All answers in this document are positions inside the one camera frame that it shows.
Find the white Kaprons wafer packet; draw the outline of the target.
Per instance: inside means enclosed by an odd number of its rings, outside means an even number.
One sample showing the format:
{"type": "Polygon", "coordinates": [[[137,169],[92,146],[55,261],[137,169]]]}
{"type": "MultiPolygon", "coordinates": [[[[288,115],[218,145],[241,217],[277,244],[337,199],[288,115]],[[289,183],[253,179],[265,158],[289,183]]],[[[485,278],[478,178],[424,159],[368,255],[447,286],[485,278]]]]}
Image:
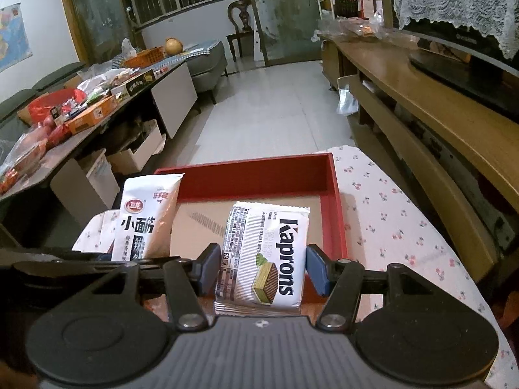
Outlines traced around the white Kaprons wafer packet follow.
{"type": "Polygon", "coordinates": [[[215,287],[218,315],[298,315],[310,209],[237,201],[215,287]]]}

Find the white small bread snack packet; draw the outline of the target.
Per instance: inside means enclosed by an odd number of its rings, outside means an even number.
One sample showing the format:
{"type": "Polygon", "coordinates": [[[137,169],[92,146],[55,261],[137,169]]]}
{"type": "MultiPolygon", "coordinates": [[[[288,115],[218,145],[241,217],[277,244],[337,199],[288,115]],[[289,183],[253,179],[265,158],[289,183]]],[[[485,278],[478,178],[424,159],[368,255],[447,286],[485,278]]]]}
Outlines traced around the white small bread snack packet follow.
{"type": "Polygon", "coordinates": [[[182,174],[126,180],[112,251],[114,262],[170,255],[171,233],[182,174]]]}

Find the red cardboard tray box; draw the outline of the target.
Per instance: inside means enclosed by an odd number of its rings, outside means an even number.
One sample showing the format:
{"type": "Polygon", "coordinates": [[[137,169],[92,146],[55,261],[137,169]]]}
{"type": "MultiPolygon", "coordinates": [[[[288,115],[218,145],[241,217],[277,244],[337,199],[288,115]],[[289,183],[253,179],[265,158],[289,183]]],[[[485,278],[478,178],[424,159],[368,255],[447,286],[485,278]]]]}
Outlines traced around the red cardboard tray box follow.
{"type": "Polygon", "coordinates": [[[347,255],[341,195],[332,155],[284,156],[160,169],[182,174],[171,233],[170,255],[157,281],[141,277],[139,287],[163,285],[173,312],[194,312],[199,297],[190,283],[192,261],[209,243],[223,243],[226,221],[237,201],[310,209],[308,241],[332,260],[347,255]]]}

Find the white storage bin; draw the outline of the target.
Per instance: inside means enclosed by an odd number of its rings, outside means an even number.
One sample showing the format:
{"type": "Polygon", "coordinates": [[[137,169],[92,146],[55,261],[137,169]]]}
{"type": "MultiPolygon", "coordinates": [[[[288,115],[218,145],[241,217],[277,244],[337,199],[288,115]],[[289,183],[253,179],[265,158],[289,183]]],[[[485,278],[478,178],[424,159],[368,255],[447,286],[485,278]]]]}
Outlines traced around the white storage bin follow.
{"type": "Polygon", "coordinates": [[[129,176],[141,172],[152,156],[163,151],[166,135],[156,120],[149,120],[125,141],[122,148],[107,157],[115,174],[129,176]]]}

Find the grey coffee table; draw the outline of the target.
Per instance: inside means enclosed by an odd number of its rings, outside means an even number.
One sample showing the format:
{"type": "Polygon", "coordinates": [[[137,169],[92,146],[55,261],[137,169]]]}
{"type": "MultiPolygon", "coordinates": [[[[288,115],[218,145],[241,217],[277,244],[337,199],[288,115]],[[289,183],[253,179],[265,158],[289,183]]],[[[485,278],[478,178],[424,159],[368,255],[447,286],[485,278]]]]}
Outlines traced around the grey coffee table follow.
{"type": "Polygon", "coordinates": [[[80,225],[110,209],[115,194],[110,193],[109,200],[104,200],[80,168],[76,157],[90,144],[99,146],[109,127],[119,120],[127,120],[130,111],[137,108],[137,103],[145,97],[153,99],[151,113],[157,117],[159,129],[172,138],[197,100],[187,64],[176,63],[154,83],[123,100],[97,125],[73,135],[47,152],[41,167],[31,177],[18,181],[1,196],[1,223],[7,226],[24,213],[41,213],[47,217],[47,201],[56,199],[80,225]]]}

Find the silver foil bag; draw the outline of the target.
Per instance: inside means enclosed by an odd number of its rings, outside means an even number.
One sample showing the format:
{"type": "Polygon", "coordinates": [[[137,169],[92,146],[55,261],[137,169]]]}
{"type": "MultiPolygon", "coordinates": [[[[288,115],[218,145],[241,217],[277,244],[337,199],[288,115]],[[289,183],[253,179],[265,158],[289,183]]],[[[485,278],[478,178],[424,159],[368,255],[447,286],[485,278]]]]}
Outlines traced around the silver foil bag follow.
{"type": "Polygon", "coordinates": [[[359,103],[355,96],[352,94],[348,85],[338,89],[339,102],[337,106],[337,114],[343,116],[350,116],[356,114],[359,110],[359,103]]]}

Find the long wooden tv cabinet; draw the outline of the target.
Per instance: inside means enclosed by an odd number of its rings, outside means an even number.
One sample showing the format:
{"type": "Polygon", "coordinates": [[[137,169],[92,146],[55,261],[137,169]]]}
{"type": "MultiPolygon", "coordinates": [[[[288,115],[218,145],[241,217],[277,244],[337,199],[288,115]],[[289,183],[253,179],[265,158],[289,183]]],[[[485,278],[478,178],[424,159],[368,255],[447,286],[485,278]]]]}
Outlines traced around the long wooden tv cabinet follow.
{"type": "Polygon", "coordinates": [[[490,290],[518,277],[518,125],[415,68],[411,52],[323,42],[324,75],[346,80],[435,209],[458,255],[490,290]]]}

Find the orange flat snack box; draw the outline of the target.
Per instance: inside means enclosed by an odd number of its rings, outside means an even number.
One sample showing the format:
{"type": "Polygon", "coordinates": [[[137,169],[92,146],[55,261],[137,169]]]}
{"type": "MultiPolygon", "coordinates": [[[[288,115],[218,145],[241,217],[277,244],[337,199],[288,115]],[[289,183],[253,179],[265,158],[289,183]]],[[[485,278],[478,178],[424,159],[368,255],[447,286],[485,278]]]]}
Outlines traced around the orange flat snack box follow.
{"type": "Polygon", "coordinates": [[[87,107],[73,119],[68,120],[66,122],[67,128],[72,135],[77,135],[81,131],[99,124],[99,122],[107,118],[116,108],[117,101],[114,96],[99,100],[95,104],[87,107]]]}

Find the grey sofa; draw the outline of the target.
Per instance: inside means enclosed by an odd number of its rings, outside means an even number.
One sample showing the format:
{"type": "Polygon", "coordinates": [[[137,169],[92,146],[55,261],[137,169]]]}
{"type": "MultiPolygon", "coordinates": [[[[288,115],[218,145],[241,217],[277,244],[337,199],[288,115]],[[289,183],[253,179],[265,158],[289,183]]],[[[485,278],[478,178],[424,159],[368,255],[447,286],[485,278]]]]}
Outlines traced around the grey sofa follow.
{"type": "Polygon", "coordinates": [[[215,88],[220,77],[228,75],[223,43],[212,40],[195,44],[181,53],[179,59],[187,63],[196,92],[206,94],[216,104],[215,88]]]}

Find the orange plastic basket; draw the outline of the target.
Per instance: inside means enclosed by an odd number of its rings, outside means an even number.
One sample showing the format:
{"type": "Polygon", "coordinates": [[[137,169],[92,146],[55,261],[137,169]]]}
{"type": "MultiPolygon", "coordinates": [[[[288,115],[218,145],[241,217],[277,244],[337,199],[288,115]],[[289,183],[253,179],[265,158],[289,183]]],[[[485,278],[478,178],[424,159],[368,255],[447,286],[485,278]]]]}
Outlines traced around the orange plastic basket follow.
{"type": "Polygon", "coordinates": [[[125,68],[147,68],[164,59],[163,47],[153,47],[139,52],[122,63],[125,68]]]}

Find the red plastic bag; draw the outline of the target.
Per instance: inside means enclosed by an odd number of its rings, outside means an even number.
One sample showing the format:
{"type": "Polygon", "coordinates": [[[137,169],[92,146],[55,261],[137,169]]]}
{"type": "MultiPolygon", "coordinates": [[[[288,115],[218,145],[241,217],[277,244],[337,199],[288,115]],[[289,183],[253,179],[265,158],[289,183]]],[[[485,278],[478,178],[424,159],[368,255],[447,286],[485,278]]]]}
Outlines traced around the red plastic bag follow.
{"type": "Polygon", "coordinates": [[[52,108],[63,106],[64,112],[72,109],[72,104],[82,104],[87,95],[80,89],[59,89],[39,96],[28,104],[28,112],[32,123],[43,122],[52,108]]]}

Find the yellow pomelo fruit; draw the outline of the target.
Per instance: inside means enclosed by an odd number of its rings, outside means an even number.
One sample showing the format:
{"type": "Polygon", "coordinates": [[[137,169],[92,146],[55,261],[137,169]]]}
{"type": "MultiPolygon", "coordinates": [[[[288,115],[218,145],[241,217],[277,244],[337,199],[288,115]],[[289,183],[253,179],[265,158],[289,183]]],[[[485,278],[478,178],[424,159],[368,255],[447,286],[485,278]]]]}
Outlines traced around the yellow pomelo fruit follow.
{"type": "Polygon", "coordinates": [[[176,56],[183,52],[184,46],[176,38],[167,38],[164,42],[163,50],[168,56],[176,56]]]}

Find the black television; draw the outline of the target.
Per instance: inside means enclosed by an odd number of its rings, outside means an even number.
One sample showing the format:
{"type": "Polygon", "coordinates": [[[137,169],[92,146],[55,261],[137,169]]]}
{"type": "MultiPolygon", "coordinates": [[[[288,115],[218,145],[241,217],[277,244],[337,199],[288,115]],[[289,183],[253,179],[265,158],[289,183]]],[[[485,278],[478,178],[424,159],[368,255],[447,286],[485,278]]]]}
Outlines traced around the black television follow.
{"type": "Polygon", "coordinates": [[[415,68],[460,91],[485,107],[518,120],[518,53],[502,55],[495,38],[468,27],[413,21],[399,28],[393,0],[383,0],[384,24],[418,38],[409,59],[415,68]]]}

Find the wooden chair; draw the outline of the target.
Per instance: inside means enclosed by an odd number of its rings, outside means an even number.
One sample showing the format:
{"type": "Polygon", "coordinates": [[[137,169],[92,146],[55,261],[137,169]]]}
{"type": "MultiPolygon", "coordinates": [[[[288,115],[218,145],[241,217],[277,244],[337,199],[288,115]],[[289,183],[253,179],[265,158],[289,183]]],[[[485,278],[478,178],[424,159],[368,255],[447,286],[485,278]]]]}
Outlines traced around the wooden chair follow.
{"type": "Polygon", "coordinates": [[[234,41],[237,41],[237,49],[239,57],[243,56],[242,38],[253,36],[251,26],[251,15],[249,7],[252,5],[251,0],[237,0],[229,4],[227,8],[227,16],[234,27],[235,32],[227,36],[227,42],[231,51],[233,62],[237,61],[236,49],[234,41]]]}

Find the wall map poster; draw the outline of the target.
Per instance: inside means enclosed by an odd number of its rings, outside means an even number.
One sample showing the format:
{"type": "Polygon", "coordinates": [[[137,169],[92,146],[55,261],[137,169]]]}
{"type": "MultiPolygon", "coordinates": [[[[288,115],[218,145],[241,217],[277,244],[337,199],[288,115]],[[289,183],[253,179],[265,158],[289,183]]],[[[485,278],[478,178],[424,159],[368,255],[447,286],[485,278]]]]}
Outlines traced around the wall map poster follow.
{"type": "Polygon", "coordinates": [[[21,4],[6,6],[1,9],[0,24],[0,71],[11,68],[32,56],[21,4]]]}

